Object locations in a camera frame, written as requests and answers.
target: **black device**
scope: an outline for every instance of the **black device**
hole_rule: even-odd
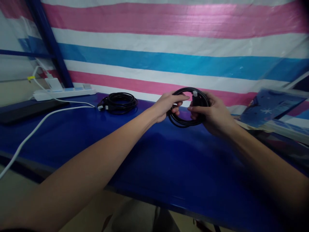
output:
[[[192,93],[192,105],[193,106],[211,106],[211,103],[208,99],[208,97],[200,90],[196,89],[196,88],[192,88],[192,87],[185,87],[182,89],[177,90],[175,93],[173,93],[173,95],[180,95],[183,92],[190,92]],[[170,121],[172,122],[172,124],[174,124],[177,127],[180,128],[187,128],[189,126],[196,126],[201,124],[202,122],[205,121],[205,116],[202,114],[199,114],[199,116],[197,117],[196,120],[184,120],[179,118],[177,115],[172,113],[172,109],[176,107],[176,105],[173,105],[172,108],[168,111],[168,118],[170,119]]]
[[[0,123],[5,125],[15,124],[41,114],[54,111],[55,109],[61,108],[68,104],[68,102],[62,102],[57,100],[38,102],[33,105],[24,106],[15,110],[1,113]]]

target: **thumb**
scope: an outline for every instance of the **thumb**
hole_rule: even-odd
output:
[[[188,110],[191,112],[206,114],[209,110],[209,107],[202,107],[202,106],[190,106]]]
[[[189,96],[186,96],[186,95],[173,95],[173,102],[182,102],[182,101],[186,101],[186,100],[189,100]]]

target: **coiled cable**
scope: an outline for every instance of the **coiled cable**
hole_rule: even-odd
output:
[[[111,114],[125,114],[137,106],[137,99],[129,93],[111,93],[97,105],[98,110],[105,109]]]
[[[182,89],[177,90],[173,95],[180,95],[184,92],[190,92],[192,93],[192,105],[193,106],[211,106],[210,101],[208,97],[200,90],[192,87],[185,87]],[[184,120],[179,118],[177,115],[172,113],[172,109],[176,107],[176,105],[173,105],[172,108],[168,111],[168,118],[177,127],[180,128],[187,128],[189,126],[196,126],[201,124],[205,121],[205,116],[202,114],[199,114],[196,120]]]

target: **table surface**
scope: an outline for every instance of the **table surface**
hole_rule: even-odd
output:
[[[97,105],[105,96],[97,93],[69,99]],[[33,103],[3,107],[0,112]],[[137,109],[125,115],[90,108],[56,113],[26,142],[19,156],[57,169],[151,105],[139,100]],[[188,113],[181,107],[181,115]],[[14,154],[42,118],[0,125],[0,150]],[[233,230],[283,229],[282,216],[230,145],[202,125],[182,129],[168,118],[155,124],[134,146],[109,185],[118,193]]]

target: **blue stripe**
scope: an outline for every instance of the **blue stripe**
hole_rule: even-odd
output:
[[[29,39],[18,39],[25,52],[49,54],[43,40],[29,36]]]
[[[193,56],[95,48],[65,43],[59,43],[59,47],[65,60],[203,76],[290,82],[309,70],[309,59]]]
[[[295,118],[309,119],[309,110],[302,112],[301,114],[297,115]]]

